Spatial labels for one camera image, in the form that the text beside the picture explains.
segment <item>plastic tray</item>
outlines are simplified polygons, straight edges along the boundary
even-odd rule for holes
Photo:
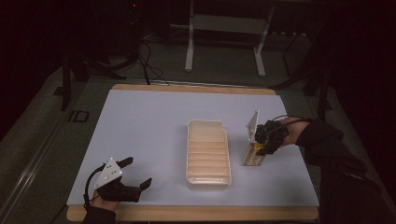
[[[227,133],[220,121],[190,121],[186,175],[190,189],[226,189],[231,184]]]

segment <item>white paper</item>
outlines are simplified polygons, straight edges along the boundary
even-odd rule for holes
[[[261,166],[243,166],[249,144],[246,125],[257,109],[259,124],[286,114],[279,96],[112,90],[67,204],[84,203],[87,178],[103,162],[134,157],[134,163],[122,169],[121,182],[137,187],[152,177],[140,205],[318,206],[296,146],[268,155]],[[192,119],[223,123],[233,179],[226,190],[188,188],[187,132]]]

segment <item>white table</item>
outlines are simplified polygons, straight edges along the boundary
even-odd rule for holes
[[[261,166],[242,165],[249,143],[246,125],[254,111],[261,111],[259,123],[286,113],[273,91],[134,85],[113,89],[67,202],[70,220],[85,216],[82,195],[90,173],[109,158],[127,157],[134,157],[134,163],[122,169],[124,185],[153,180],[139,203],[120,205],[118,220],[312,220],[318,216],[318,198],[297,146],[267,156]],[[233,179],[226,190],[188,188],[187,125],[192,119],[223,122]]]

